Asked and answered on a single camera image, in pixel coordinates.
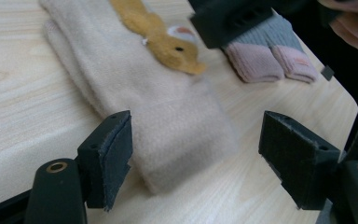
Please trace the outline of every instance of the beige cloth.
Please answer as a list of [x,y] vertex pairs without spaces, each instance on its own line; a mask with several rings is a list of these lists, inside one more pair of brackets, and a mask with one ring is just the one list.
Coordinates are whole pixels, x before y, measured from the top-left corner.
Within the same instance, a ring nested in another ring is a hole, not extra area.
[[133,161],[149,189],[171,189],[238,149],[209,83],[159,64],[107,0],[41,0],[48,41],[104,118],[132,114]]

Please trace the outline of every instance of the gray fabric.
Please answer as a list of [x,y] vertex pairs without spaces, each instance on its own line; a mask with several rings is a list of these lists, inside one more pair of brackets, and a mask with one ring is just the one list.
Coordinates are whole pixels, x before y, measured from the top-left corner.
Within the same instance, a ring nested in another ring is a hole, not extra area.
[[260,29],[264,33],[264,37],[270,48],[282,45],[304,52],[293,32],[292,24],[281,15],[274,15],[268,19],[267,22],[262,24]]

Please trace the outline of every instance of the pink cloth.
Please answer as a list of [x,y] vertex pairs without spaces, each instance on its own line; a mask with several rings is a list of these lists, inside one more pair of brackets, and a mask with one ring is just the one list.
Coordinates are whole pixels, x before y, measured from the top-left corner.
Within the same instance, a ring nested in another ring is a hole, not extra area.
[[309,83],[318,80],[319,73],[305,53],[280,45],[274,46],[272,53],[287,77]]
[[273,82],[284,78],[284,73],[269,48],[234,42],[226,48],[240,77],[245,82]]

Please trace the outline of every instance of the light wood surface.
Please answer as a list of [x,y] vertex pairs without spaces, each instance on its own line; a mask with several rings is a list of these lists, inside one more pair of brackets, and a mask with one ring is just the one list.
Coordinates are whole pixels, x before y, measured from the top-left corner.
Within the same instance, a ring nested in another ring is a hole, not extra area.
[[[146,2],[168,24],[189,25],[186,0]],[[47,18],[35,0],[0,0],[0,202],[31,188],[43,163],[74,158],[101,122],[43,37]],[[88,210],[89,223],[315,223],[318,212],[298,210],[257,153],[263,113],[290,116],[343,148],[356,103],[334,78],[245,84],[219,50],[200,47],[205,76],[241,137],[240,154],[164,195],[151,195],[132,168],[113,211]]]

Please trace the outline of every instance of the black bracket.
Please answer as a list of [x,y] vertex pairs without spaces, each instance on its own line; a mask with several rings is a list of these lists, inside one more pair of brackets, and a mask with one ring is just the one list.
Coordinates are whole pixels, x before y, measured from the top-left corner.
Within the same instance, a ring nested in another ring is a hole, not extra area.
[[338,223],[358,223],[358,161],[341,161],[337,148],[271,111],[264,114],[259,153],[298,208],[322,210],[329,199]]
[[42,165],[32,189],[0,203],[0,223],[87,223],[88,208],[113,207],[132,154],[130,111],[106,118],[77,157]]

